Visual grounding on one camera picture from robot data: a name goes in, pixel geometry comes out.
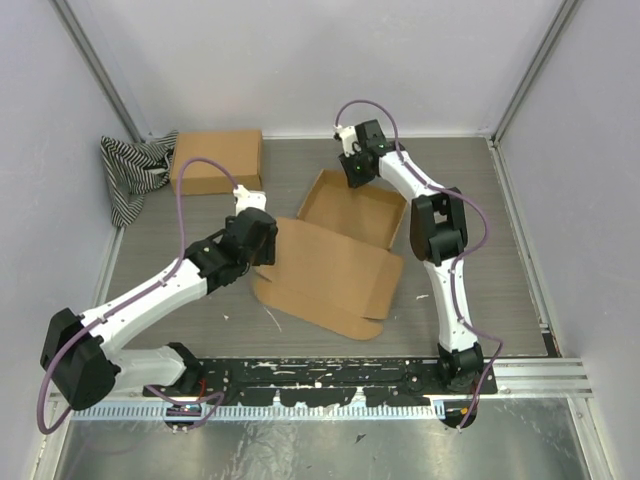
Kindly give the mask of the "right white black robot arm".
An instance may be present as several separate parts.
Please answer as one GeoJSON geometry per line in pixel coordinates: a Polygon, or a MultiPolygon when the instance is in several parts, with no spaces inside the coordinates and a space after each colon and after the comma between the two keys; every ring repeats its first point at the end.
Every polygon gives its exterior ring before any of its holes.
{"type": "Polygon", "coordinates": [[[460,258],[468,245],[468,231],[460,191],[433,181],[402,145],[385,137],[376,120],[355,126],[336,124],[334,139],[342,146],[339,161],[350,188],[381,178],[409,203],[411,250],[427,271],[436,302],[441,385],[455,395],[477,390],[484,356],[478,336],[468,328],[460,258]]]}

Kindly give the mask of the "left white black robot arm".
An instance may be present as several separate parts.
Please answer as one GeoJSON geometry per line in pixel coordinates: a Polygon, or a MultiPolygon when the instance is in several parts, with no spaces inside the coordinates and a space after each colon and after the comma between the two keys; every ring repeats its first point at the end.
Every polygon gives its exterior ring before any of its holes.
{"type": "Polygon", "coordinates": [[[50,320],[40,364],[75,411],[96,405],[113,391],[146,385],[187,397],[204,370],[181,343],[129,350],[138,334],[178,308],[244,276],[253,266],[275,262],[276,220],[249,207],[225,226],[192,243],[180,261],[103,305],[74,314],[65,308],[50,320]]]}

